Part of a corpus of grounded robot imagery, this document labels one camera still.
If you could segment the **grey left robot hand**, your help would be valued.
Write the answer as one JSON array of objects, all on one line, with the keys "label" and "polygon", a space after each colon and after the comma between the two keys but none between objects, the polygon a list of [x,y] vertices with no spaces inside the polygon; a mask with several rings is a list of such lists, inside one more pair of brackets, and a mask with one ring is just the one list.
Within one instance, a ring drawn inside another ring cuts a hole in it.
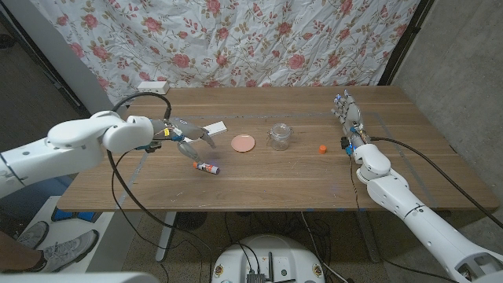
[{"label": "grey left robot hand", "polygon": [[204,161],[199,153],[186,141],[198,139],[206,141],[210,147],[216,148],[215,143],[209,135],[209,131],[203,127],[187,122],[180,118],[170,118],[164,120],[152,120],[154,130],[153,141],[173,141],[177,142],[177,148],[180,153],[189,157],[198,164]]}]

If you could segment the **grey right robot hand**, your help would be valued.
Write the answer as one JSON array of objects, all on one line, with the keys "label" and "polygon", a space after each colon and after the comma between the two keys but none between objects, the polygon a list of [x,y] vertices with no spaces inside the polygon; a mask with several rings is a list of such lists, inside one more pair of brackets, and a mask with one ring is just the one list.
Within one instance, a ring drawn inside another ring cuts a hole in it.
[{"label": "grey right robot hand", "polygon": [[349,91],[345,89],[343,94],[337,94],[333,102],[334,107],[331,112],[341,123],[343,136],[347,139],[343,149],[355,150],[369,143],[370,138],[365,132],[361,110]]}]

